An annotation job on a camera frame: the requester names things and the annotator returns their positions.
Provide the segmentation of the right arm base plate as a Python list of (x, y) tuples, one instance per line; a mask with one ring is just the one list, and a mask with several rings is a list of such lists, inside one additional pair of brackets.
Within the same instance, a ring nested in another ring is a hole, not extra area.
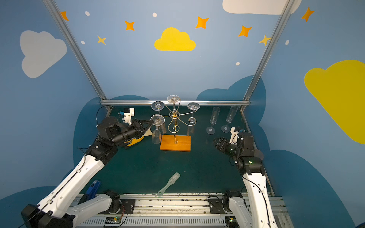
[(211, 214), (227, 214), (227, 211), (223, 205), (223, 199), (221, 198), (208, 198), (210, 213)]

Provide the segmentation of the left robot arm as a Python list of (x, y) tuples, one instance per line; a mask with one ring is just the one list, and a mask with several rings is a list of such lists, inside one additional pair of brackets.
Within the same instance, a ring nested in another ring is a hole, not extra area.
[(106, 191), (74, 208), (71, 203), (118, 152), (133, 139), (140, 139), (153, 125), (152, 120), (131, 120), (130, 125), (109, 116), (98, 124), (99, 138), (86, 151), (74, 170), (37, 205), (29, 204), (21, 212), (28, 228), (75, 228), (85, 220), (101, 213), (118, 214), (120, 195)]

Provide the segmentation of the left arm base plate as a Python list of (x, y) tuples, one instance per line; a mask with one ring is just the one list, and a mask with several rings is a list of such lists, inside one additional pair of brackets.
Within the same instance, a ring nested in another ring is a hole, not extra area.
[(133, 214), (135, 209), (135, 199), (120, 199), (119, 209), (117, 214)]

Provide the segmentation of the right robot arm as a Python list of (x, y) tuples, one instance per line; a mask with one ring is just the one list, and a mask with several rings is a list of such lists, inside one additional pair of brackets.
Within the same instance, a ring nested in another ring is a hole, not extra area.
[(246, 132), (239, 132), (230, 142), (224, 137), (216, 138), (214, 145), (217, 150), (228, 155), (235, 161), (242, 176), (251, 210), (238, 192), (228, 191), (223, 197), (223, 205), (231, 212), (240, 228), (276, 228), (271, 203), (266, 187), (266, 171), (261, 151), (254, 148), (254, 138)]

